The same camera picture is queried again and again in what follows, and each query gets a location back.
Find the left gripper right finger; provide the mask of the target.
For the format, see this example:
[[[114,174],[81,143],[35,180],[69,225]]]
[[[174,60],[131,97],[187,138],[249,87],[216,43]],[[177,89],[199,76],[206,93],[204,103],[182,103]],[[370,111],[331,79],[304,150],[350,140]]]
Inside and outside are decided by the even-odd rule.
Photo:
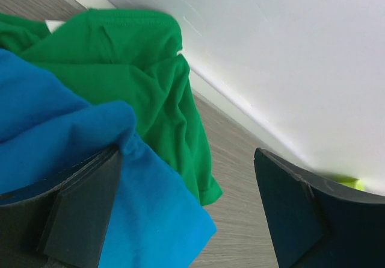
[[[279,267],[384,267],[384,197],[257,148],[254,168]]]

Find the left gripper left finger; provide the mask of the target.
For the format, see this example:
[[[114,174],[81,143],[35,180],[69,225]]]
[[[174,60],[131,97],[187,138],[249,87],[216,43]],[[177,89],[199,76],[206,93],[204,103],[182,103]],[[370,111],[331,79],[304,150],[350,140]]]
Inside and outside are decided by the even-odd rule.
[[[123,157],[110,146],[1,194],[1,267],[97,267]]]

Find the lime green plastic basin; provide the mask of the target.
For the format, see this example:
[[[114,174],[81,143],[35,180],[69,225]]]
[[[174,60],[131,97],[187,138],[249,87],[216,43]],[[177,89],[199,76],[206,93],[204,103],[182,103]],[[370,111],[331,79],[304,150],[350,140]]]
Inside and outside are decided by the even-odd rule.
[[[362,191],[362,192],[365,191],[364,183],[360,179],[356,179],[356,178],[352,178],[352,177],[347,177],[347,176],[342,176],[342,177],[339,177],[336,180],[336,182],[338,182],[339,184],[342,184],[342,185],[344,185],[346,187],[355,189],[355,190],[359,190],[359,191]]]

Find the blue t shirt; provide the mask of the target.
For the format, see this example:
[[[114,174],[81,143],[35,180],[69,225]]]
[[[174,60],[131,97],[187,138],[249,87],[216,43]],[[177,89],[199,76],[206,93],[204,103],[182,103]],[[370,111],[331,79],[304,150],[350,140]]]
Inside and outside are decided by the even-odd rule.
[[[122,102],[1,51],[1,266],[188,267],[216,232]]]

